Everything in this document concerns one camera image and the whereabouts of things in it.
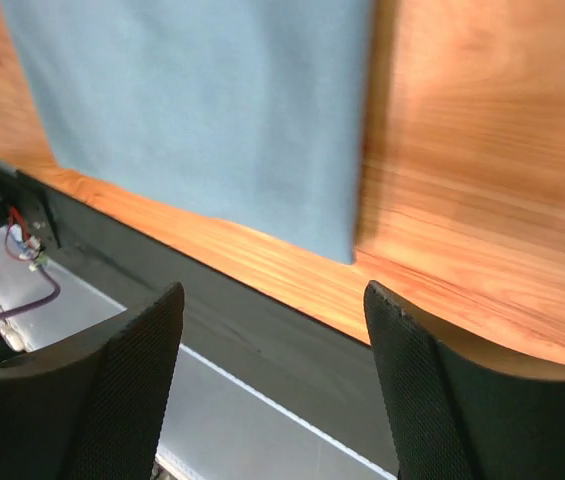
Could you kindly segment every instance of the orange wood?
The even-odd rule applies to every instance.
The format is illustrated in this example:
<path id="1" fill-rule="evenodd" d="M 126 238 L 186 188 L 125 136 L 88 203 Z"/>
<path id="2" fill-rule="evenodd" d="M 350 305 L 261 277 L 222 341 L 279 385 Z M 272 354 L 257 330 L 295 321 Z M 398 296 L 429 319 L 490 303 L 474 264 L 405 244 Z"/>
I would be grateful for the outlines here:
<path id="1" fill-rule="evenodd" d="M 362 341 L 375 278 L 565 364 L 565 1 L 379 0 L 371 70 L 354 266 L 59 168 L 1 18 L 0 158 Z"/>

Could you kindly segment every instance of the blue towel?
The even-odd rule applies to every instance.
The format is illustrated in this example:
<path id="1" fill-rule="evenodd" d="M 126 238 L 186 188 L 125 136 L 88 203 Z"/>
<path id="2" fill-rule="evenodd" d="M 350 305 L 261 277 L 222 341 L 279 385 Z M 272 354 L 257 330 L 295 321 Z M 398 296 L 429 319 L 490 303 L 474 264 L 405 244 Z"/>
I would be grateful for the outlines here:
<path id="1" fill-rule="evenodd" d="M 372 0 L 2 0 L 60 165 L 353 260 Z"/>

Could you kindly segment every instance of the cable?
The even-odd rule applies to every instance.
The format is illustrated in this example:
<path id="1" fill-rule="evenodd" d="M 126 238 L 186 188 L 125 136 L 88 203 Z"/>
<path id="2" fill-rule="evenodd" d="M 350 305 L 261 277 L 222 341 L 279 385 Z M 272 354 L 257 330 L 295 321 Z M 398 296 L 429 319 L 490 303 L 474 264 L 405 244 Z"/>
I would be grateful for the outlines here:
<path id="1" fill-rule="evenodd" d="M 58 298 L 61 292 L 60 284 L 58 284 L 58 282 L 56 282 L 41 265 L 38 265 L 37 269 L 40 272 L 40 275 L 42 275 L 42 277 L 53 286 L 53 291 L 46 297 L 40 298 L 39 300 L 35 300 L 31 303 L 27 303 L 26 305 L 12 308 L 11 310 L 0 312 L 0 320 L 6 320 L 9 317 L 14 317 L 22 313 L 30 312 L 31 310 L 35 310 L 36 308 L 46 305 L 47 303 L 50 303 Z"/>
<path id="2" fill-rule="evenodd" d="M 20 242 L 18 242 L 17 239 L 14 237 L 12 233 L 12 229 L 15 225 L 18 225 L 20 227 L 23 243 L 28 248 L 22 247 L 22 245 L 20 245 Z M 28 250 L 29 248 L 33 248 L 31 246 L 31 235 L 29 235 L 29 232 L 26 229 L 26 222 L 24 221 L 24 218 L 22 218 L 22 215 L 20 215 L 18 209 L 15 207 L 11 207 L 9 209 L 9 226 L 6 229 L 6 235 L 4 237 L 4 250 L 6 251 L 9 257 L 11 257 L 13 260 L 17 260 L 18 262 L 27 262 L 37 258 L 37 254 L 34 254 L 32 258 L 22 258 L 20 255 L 16 255 L 15 253 L 13 253 L 9 248 L 9 237 L 11 237 L 18 244 L 18 247 L 20 247 L 22 253 L 26 254 L 29 252 Z"/>

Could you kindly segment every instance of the purple cable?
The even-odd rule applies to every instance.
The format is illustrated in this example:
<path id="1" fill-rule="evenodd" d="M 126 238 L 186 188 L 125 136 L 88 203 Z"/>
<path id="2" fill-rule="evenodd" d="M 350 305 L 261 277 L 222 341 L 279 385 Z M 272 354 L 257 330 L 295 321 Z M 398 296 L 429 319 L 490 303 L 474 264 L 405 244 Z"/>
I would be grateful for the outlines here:
<path id="1" fill-rule="evenodd" d="M 60 291 L 61 291 L 58 282 L 53 280 L 53 278 L 51 278 L 51 276 L 48 273 L 46 273 L 44 268 L 42 268 L 41 266 L 38 266 L 38 271 L 40 272 L 40 275 L 42 275 L 47 282 L 53 285 L 53 291 L 46 297 L 40 298 L 39 300 L 35 300 L 34 302 L 12 308 L 11 310 L 7 310 L 5 312 L 0 312 L 0 320 L 5 320 L 9 317 L 20 315 L 21 313 L 30 312 L 31 310 L 35 310 L 36 308 L 39 308 L 42 305 L 46 305 L 47 303 L 52 302 L 53 300 L 58 298 L 58 295 L 60 295 Z"/>

